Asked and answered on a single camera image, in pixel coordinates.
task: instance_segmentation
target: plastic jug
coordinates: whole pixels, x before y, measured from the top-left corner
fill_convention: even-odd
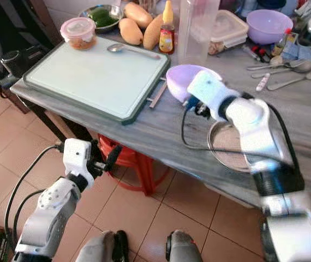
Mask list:
[[[179,64],[205,65],[220,0],[181,0],[177,55]]]

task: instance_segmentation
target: white cutting board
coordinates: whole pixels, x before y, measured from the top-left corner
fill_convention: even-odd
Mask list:
[[[24,76],[25,83],[88,105],[116,120],[130,121],[169,59],[163,54],[152,59],[127,50],[109,52],[107,47],[115,43],[98,38],[97,45],[84,51],[64,43]]]

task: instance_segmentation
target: yellow bottle cap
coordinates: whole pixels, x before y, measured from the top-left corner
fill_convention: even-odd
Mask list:
[[[165,3],[164,11],[163,11],[163,22],[172,23],[173,18],[174,18],[174,14],[172,12],[171,1],[167,0]]]

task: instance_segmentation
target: container of orange food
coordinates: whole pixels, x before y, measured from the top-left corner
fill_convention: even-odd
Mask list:
[[[74,49],[87,50],[96,44],[95,22],[86,17],[72,18],[61,26],[64,40]]]

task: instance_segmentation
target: lavender bowl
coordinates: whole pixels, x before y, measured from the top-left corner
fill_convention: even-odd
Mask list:
[[[282,39],[286,29],[292,28],[290,18],[278,11],[260,9],[247,16],[248,37],[256,44],[268,45]]]
[[[171,67],[166,72],[166,83],[172,96],[181,103],[185,102],[190,97],[190,93],[187,92],[187,87],[192,82],[196,74],[202,70],[208,70],[217,79],[222,80],[221,76],[215,71],[199,65],[181,64]]]

